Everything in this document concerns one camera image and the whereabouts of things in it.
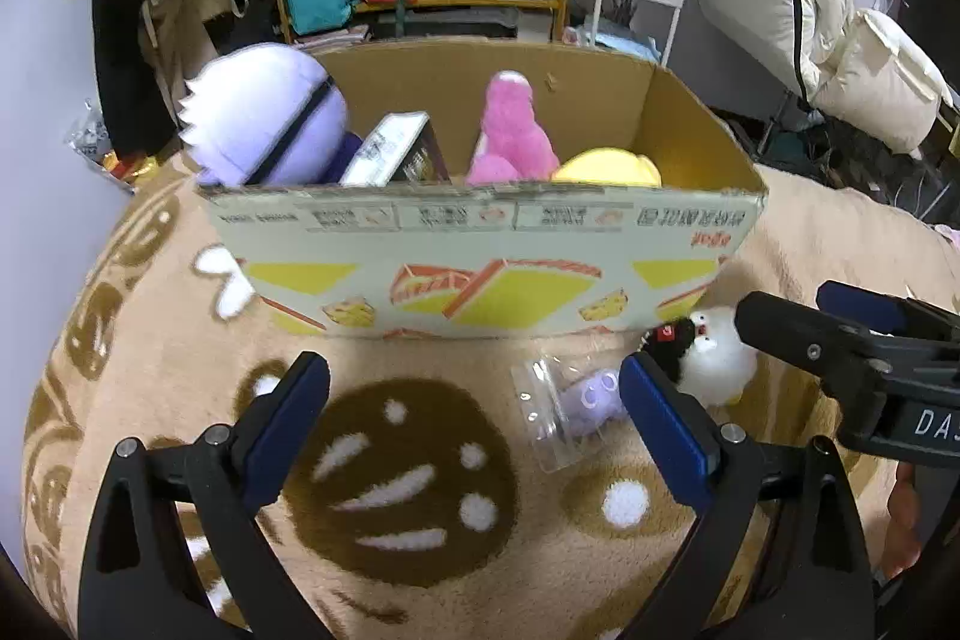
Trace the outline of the person right hand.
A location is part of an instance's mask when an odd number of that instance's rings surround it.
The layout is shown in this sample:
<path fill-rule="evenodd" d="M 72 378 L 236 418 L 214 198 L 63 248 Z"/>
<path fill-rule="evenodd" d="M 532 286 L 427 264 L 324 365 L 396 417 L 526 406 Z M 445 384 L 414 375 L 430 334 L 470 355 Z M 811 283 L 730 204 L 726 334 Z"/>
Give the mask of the person right hand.
<path fill-rule="evenodd" d="M 919 494 L 914 486 L 914 466 L 900 463 L 896 466 L 895 484 L 890 492 L 889 525 L 885 531 L 884 551 L 880 556 L 880 573 L 892 580 L 911 569 L 921 555 L 918 539 Z"/>

